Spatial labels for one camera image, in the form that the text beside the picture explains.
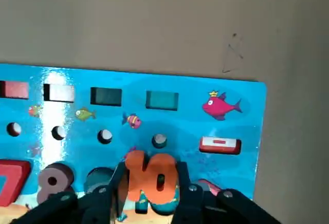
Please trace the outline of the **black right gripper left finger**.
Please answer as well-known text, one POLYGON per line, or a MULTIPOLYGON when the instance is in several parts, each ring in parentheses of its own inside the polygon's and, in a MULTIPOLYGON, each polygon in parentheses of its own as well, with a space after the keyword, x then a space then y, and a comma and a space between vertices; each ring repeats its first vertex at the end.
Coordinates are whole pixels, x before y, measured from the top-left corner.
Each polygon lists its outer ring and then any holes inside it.
POLYGON ((115 223, 125 201, 126 166, 120 162, 108 184, 80 198, 72 192, 57 193, 11 223, 115 223))

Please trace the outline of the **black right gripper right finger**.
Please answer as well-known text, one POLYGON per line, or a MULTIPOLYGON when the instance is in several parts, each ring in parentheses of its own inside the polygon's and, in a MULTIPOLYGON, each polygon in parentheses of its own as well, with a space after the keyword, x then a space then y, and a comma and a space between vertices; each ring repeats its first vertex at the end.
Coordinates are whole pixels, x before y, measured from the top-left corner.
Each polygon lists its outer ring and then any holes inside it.
POLYGON ((224 189, 213 195, 201 185, 192 183, 185 162, 178 162, 176 169, 180 196, 171 223, 279 223, 240 191, 224 189))

